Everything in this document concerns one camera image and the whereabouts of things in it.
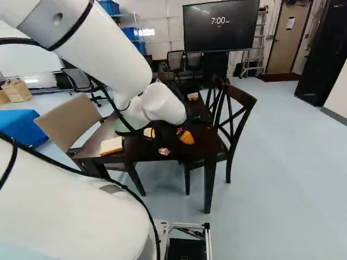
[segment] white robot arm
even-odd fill
[[[153,120],[186,120],[184,105],[166,85],[150,84],[146,60],[96,1],[0,3],[0,20],[111,87],[115,105],[137,128]],[[145,259],[156,258],[153,243],[147,243],[153,230],[138,203],[95,190],[21,150],[6,176],[11,152],[0,138],[0,254],[134,260],[152,244]]]
[[[111,87],[116,107],[134,128],[186,120],[184,105],[166,85],[150,84],[150,66],[96,0],[0,3],[1,20]]]

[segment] cardboard box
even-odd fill
[[[23,102],[33,97],[27,85],[23,81],[17,79],[13,79],[9,83],[7,82],[2,86],[2,89],[11,102]]]
[[[4,105],[10,102],[9,98],[7,97],[5,91],[0,90],[0,105]]]

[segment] chair backrest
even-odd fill
[[[186,68],[188,70],[191,69],[199,69],[202,65],[202,53],[186,53]]]
[[[174,50],[168,52],[168,66],[171,72],[183,71],[184,50]]]
[[[154,71],[154,67],[153,67],[153,56],[152,55],[144,55],[148,65],[151,67],[152,71]]]
[[[66,153],[101,118],[87,95],[80,94],[34,121]]]
[[[72,68],[72,69],[61,69],[71,80],[75,92],[86,92],[91,91],[93,84],[91,78],[88,77],[84,71]]]
[[[246,121],[256,103],[256,98],[247,92],[224,82],[221,78],[216,76],[214,76],[214,85],[216,86],[215,88],[209,89],[206,104],[214,118],[214,128],[219,129],[225,135],[230,143],[230,147],[234,148],[229,149],[229,151],[233,152],[239,142]],[[214,92],[214,102],[209,104],[212,92]],[[232,100],[236,100],[241,105],[241,108],[234,114],[232,110]],[[228,119],[222,121],[221,115],[224,105],[227,106],[229,114]],[[234,129],[234,120],[239,116],[241,116],[241,120],[236,129]]]

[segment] black office chair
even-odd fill
[[[152,55],[148,54],[148,55],[144,55],[148,65],[151,67],[152,72],[154,71],[154,67],[153,67],[153,57]]]
[[[102,90],[101,88],[103,86],[100,86],[100,85],[95,86],[93,84],[92,78],[78,68],[61,69],[61,70],[71,80],[71,83],[75,92],[90,93],[92,95],[92,98],[90,98],[90,100],[95,102],[98,105],[98,107],[101,107],[101,104],[98,103],[98,100],[103,100],[107,98],[102,96],[94,96],[94,92]]]
[[[184,50],[174,50],[168,52],[167,57],[167,68],[166,72],[173,72],[173,76],[178,78],[178,81],[180,82],[181,79],[179,78],[179,74],[183,72],[184,65],[183,65],[183,55]]]
[[[193,72],[193,79],[195,72],[202,68],[202,53],[186,53],[185,68]]]

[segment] food item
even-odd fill
[[[101,156],[120,151],[123,151],[123,138],[121,136],[109,140],[104,140],[100,145]]]
[[[181,132],[182,132],[182,128],[180,127],[176,134],[179,135]],[[180,140],[182,142],[184,142],[185,144],[187,145],[193,145],[194,144],[194,138],[193,136],[191,135],[191,133],[189,131],[184,131],[183,135],[180,137]]]
[[[143,130],[143,135],[148,138],[155,138],[156,137],[156,132],[154,131],[153,128],[148,127]]]
[[[190,93],[188,94],[188,100],[197,100],[199,98],[199,93],[198,92],[194,92],[194,93]]]
[[[167,148],[159,148],[158,149],[158,152],[161,154],[161,155],[165,155],[165,156],[168,156],[170,154],[170,150],[167,149]]]

